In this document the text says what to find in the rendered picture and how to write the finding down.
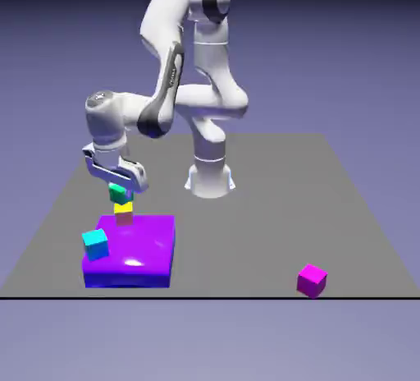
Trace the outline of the large purple box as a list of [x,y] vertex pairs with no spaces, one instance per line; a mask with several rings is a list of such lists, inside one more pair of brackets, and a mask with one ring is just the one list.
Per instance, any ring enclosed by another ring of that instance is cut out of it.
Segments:
[[176,243],[173,215],[135,215],[131,225],[119,226],[114,215],[103,215],[95,229],[108,239],[109,256],[81,268],[87,288],[168,288]]

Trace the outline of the small cyan cube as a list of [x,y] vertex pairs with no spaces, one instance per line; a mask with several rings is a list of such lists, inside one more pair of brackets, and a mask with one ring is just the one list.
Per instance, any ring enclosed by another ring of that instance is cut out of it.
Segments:
[[95,229],[82,234],[84,251],[89,261],[109,256],[108,239],[105,231]]

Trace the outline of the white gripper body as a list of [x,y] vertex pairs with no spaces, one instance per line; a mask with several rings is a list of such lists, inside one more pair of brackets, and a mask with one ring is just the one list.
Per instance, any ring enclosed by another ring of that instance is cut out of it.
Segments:
[[147,174],[141,163],[119,157],[117,167],[111,169],[104,167],[96,160],[96,151],[93,144],[86,145],[82,152],[91,176],[107,183],[117,184],[136,193],[142,193],[148,189]]

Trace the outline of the small magenta cube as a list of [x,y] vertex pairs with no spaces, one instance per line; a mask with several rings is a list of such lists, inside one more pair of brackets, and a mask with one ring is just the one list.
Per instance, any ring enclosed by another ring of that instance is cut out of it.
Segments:
[[326,286],[328,272],[313,264],[306,264],[297,277],[297,291],[311,299],[318,298]]

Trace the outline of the small green cube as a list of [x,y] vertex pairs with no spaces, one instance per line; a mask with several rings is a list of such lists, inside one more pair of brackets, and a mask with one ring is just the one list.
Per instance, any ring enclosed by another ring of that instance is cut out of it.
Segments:
[[115,183],[108,184],[108,192],[110,201],[115,204],[123,205],[131,202],[134,199],[132,190],[128,190],[123,186],[119,186]]

